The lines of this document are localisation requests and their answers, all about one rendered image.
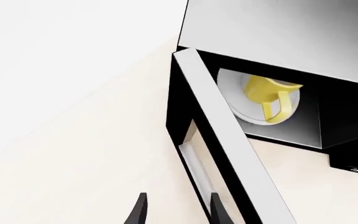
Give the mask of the white microwave turntable plate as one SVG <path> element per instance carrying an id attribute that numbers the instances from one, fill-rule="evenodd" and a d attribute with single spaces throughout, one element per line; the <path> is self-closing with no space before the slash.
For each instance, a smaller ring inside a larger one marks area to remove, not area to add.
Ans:
<path id="1" fill-rule="evenodd" d="M 218 88 L 223 94 L 223 97 L 226 99 L 233 113 L 241 120 L 246 121 L 247 123 L 258 124 L 262 126 L 278 124 L 267 123 L 262 111 L 262 105 L 252 102 L 246 97 L 243 88 L 247 84 L 249 76 L 251 76 L 251 74 L 235 72 L 222 68 L 218 72 Z M 300 102 L 300 90 L 290 93 L 290 99 L 293 106 L 293 114 Z M 273 114 L 276 114 L 279 111 L 279 108 L 279 101 L 275 100 L 272 103 Z"/>

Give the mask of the yellow and white mug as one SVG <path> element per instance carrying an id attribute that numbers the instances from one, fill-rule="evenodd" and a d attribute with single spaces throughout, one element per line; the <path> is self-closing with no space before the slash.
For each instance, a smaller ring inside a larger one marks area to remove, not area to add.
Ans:
<path id="1" fill-rule="evenodd" d="M 262 105 L 262 111 L 267 123 L 281 123 L 293 112 L 290 93 L 298 91 L 303 85 L 276 81 L 272 78 L 251 75 L 243 91 L 252 102 Z M 272 103 L 279 101 L 279 111 L 273 114 Z"/>

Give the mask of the black microwave door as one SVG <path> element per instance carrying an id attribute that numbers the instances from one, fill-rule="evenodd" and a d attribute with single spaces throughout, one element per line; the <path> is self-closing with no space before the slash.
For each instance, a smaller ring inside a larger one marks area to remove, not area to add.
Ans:
<path id="1" fill-rule="evenodd" d="M 194 122 L 246 224 L 297 224 L 199 53 L 172 55 L 166 128 L 178 146 Z"/>

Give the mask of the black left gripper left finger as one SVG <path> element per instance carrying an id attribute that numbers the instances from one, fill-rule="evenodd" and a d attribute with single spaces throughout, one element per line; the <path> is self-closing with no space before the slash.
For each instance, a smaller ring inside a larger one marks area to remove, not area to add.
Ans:
<path id="1" fill-rule="evenodd" d="M 147 209 L 147 194 L 142 192 L 139 194 L 139 197 L 124 224 L 145 224 L 147 218 Z"/>

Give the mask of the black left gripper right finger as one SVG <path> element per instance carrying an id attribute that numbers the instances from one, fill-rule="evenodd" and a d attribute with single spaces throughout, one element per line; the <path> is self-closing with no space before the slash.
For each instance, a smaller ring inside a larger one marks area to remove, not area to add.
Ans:
<path id="1" fill-rule="evenodd" d="M 211 193 L 210 200 L 211 224 L 234 224 L 227 214 L 223 203 L 216 192 Z"/>

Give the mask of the black microwave oven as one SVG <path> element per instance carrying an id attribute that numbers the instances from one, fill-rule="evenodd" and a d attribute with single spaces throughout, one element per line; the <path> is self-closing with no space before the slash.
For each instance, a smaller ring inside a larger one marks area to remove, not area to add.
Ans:
<path id="1" fill-rule="evenodd" d="M 358 173 L 358 0 L 188 0 L 178 41 L 187 48 L 216 81 L 223 68 L 303 85 L 286 121 L 240 126 Z"/>

